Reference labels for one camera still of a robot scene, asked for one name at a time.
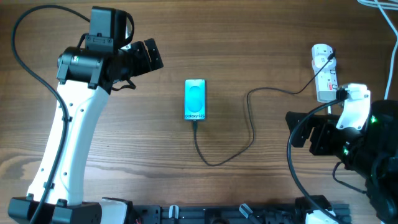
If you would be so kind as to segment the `teal screen smartphone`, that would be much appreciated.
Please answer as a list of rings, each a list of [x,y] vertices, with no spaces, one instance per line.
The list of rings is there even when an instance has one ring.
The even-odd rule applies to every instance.
[[[184,119],[206,119],[206,81],[204,79],[185,80]]]

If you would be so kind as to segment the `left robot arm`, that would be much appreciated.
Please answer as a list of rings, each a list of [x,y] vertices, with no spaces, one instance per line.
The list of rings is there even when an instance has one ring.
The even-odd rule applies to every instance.
[[[93,7],[90,29],[57,60],[57,107],[40,167],[24,197],[11,199],[18,223],[137,223],[129,200],[83,199],[85,167],[99,116],[115,84],[162,68],[153,39],[133,41],[134,20],[122,10]]]

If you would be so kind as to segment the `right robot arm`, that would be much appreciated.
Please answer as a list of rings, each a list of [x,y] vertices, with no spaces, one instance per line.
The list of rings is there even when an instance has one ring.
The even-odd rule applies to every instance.
[[[345,169],[365,179],[364,194],[383,223],[397,223],[397,101],[379,100],[370,106],[369,116],[359,129],[344,128],[338,115],[319,115],[321,105],[308,113],[289,111],[285,120],[290,136],[287,162],[304,197],[315,208],[320,205],[304,189],[292,162],[292,148],[310,140],[314,156],[336,156]]]

